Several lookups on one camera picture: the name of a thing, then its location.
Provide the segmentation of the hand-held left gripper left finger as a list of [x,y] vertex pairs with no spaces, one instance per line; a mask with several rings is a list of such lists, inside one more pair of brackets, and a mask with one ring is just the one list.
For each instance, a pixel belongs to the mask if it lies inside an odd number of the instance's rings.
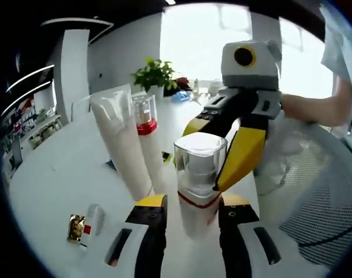
[[105,277],[160,277],[166,248],[165,194],[138,201],[124,222],[105,230]]

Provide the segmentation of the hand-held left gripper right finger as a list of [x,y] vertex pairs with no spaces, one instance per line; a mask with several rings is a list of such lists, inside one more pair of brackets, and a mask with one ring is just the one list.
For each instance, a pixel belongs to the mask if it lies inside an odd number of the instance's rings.
[[219,203],[219,243],[227,277],[252,277],[247,244],[239,224],[257,222],[259,217],[250,203],[240,195],[223,194]]

